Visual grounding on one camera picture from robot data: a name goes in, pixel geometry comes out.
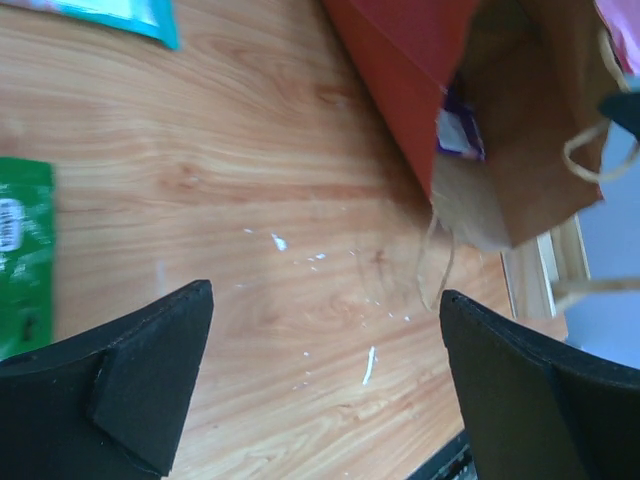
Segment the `red bag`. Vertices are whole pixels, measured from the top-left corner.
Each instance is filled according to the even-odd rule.
[[[599,54],[593,0],[324,0],[441,221],[460,241],[514,247],[601,199],[563,163],[564,143],[617,91]],[[456,71],[485,165],[436,155]],[[573,158],[599,171],[604,138]]]

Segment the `teal package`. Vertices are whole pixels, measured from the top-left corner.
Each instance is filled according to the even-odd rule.
[[[180,47],[171,0],[0,0],[0,3],[59,13],[155,38]]]

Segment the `white label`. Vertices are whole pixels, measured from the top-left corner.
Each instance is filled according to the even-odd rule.
[[[456,115],[446,110],[440,110],[438,115],[438,140],[446,150],[461,153],[471,150],[462,122]]]
[[[24,207],[18,200],[0,198],[0,252],[12,252],[22,245]]]

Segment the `green snack package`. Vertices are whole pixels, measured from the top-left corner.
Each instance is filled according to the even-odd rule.
[[[0,360],[53,334],[53,168],[0,158]]]

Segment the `wooden table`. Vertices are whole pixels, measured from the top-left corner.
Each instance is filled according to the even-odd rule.
[[[177,53],[0,11],[1,152],[57,169],[57,338],[210,278],[171,478],[404,478],[462,427],[427,202],[318,2],[176,10]],[[426,255],[435,293],[448,239]],[[497,256],[461,247],[449,285],[508,313]]]

